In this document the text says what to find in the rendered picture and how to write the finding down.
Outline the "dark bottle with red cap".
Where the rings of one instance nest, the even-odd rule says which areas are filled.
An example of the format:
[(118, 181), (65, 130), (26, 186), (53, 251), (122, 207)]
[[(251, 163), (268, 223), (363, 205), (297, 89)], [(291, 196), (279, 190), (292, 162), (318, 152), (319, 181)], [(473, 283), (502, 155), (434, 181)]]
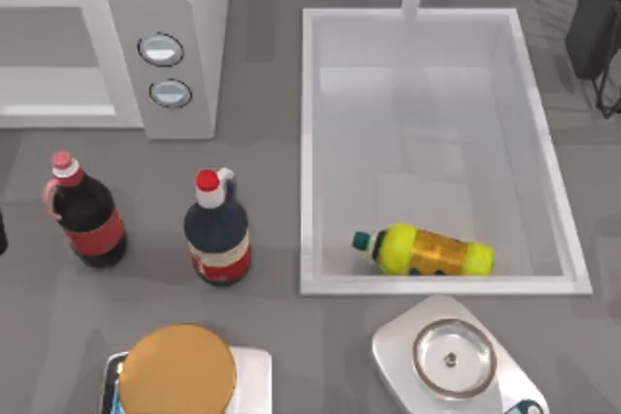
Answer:
[(195, 176), (195, 202), (186, 211), (183, 232), (194, 270), (212, 286), (230, 286), (251, 266), (249, 222), (228, 168), (202, 169)]

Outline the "white sink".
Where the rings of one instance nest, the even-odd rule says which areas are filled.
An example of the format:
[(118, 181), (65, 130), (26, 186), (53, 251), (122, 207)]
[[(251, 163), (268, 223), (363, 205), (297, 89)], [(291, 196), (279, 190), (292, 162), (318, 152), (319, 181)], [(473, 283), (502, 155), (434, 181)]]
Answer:
[[(304, 295), (588, 295), (591, 280), (514, 9), (303, 12)], [(355, 232), (490, 245), (487, 277), (381, 274)]]

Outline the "yellow bottle with green cap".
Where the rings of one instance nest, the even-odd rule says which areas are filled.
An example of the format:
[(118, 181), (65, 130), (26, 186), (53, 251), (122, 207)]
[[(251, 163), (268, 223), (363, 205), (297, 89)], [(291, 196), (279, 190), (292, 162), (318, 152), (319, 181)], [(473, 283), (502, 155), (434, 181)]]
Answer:
[(492, 248), (443, 236), (410, 224), (393, 224), (371, 235), (358, 231), (351, 245), (387, 275), (489, 275)]

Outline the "round microwave knob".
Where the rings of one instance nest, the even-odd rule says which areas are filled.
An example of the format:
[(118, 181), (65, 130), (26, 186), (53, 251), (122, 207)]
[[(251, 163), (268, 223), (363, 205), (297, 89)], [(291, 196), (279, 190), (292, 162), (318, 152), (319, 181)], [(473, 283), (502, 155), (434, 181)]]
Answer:
[(156, 105), (164, 108), (182, 108), (192, 100), (190, 87), (181, 80), (162, 80), (149, 87), (149, 98)]
[(158, 32), (141, 38), (137, 50), (146, 63), (156, 67), (172, 67), (182, 61), (184, 49), (174, 36)]

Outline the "white kitchen scale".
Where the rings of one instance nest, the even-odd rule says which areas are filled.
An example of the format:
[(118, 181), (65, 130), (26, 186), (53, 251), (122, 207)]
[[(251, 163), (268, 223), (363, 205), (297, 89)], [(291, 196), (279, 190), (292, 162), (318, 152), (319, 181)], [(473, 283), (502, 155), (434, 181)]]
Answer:
[[(261, 349), (231, 346), (237, 382), (224, 414), (273, 414), (273, 359)], [(118, 377), (128, 352), (106, 361), (97, 414), (125, 414), (118, 398)]]
[(505, 347), (451, 297), (427, 298), (380, 326), (372, 354), (404, 414), (551, 414)]

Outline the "dark bottle with pink cap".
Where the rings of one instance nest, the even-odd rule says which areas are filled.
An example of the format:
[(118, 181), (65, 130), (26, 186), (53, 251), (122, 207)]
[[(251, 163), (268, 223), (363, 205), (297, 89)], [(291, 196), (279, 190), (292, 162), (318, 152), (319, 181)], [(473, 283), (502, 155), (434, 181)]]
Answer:
[(123, 258), (127, 235), (111, 191), (67, 150), (52, 155), (43, 202), (87, 266), (107, 269)]

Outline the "pale microwave oven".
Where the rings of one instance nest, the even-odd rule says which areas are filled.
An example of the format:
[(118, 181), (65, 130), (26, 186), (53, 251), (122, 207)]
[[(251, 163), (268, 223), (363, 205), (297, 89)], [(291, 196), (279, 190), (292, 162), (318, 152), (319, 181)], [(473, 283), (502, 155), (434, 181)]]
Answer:
[[(0, 128), (136, 128), (153, 140), (215, 132), (228, 0), (0, 0)], [(172, 67), (146, 63), (141, 38), (183, 45)], [(182, 108), (149, 87), (181, 80)]]

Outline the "round brown bread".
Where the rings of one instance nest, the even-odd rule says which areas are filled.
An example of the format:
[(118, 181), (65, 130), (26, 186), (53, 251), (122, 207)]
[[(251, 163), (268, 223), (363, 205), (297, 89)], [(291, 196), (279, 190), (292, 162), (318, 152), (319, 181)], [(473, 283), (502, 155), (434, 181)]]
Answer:
[(175, 324), (128, 351), (119, 399), (125, 414), (224, 414), (236, 385), (236, 363), (222, 337), (197, 324)]

